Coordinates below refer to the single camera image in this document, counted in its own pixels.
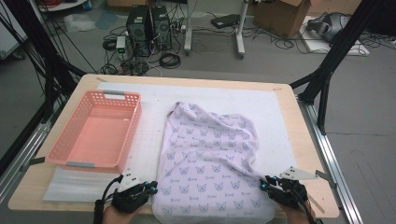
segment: butterfly print fabric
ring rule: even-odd
[[[241,115],[176,103],[167,118],[154,216],[170,223],[266,223],[273,202],[259,188],[258,137]]]

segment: basket handle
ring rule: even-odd
[[[80,161],[68,161],[66,166],[77,166],[77,167],[85,167],[85,168],[94,168],[95,163],[91,162],[80,162]]]
[[[103,91],[103,94],[108,94],[108,95],[125,95],[125,91]]]

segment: electronic device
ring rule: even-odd
[[[228,26],[236,25],[239,22],[239,15],[231,14],[228,16],[218,17],[210,22],[218,29],[222,29]]]
[[[119,59],[121,61],[125,61],[128,59],[128,51],[125,46],[126,46],[126,37],[123,35],[117,36],[116,50],[117,50],[117,54],[119,55]]]
[[[339,12],[323,13],[320,17],[309,20],[306,26],[307,31],[315,31],[329,43],[333,43],[335,38],[346,27],[349,18]]]
[[[149,56],[149,42],[153,38],[149,7],[134,5],[126,22],[134,56]]]
[[[151,8],[154,38],[158,50],[171,49],[171,29],[170,20],[166,6],[156,6]]]

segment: pink plastic basket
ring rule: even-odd
[[[86,91],[46,161],[68,170],[122,173],[141,111],[139,93]]]

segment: wooden table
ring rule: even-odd
[[[101,82],[273,91],[276,94],[282,112],[298,167],[306,171],[319,170],[323,172],[316,148],[304,122],[295,95],[289,85],[164,77],[84,76],[78,83],[62,114],[55,122],[43,146],[38,151],[37,158],[45,157],[50,151],[52,144],[61,133],[63,126],[77,106],[83,92],[85,90],[96,89]],[[93,211],[93,203],[54,203],[42,201],[54,174],[55,167],[56,165],[47,162],[31,166],[12,195],[8,203],[9,208],[14,210],[39,211]],[[322,179],[308,180],[304,184],[308,190],[310,201],[317,217],[339,216],[338,206],[327,181]],[[146,205],[142,209],[142,213],[151,214],[151,207]],[[284,214],[281,210],[277,210],[276,215],[282,217]]]

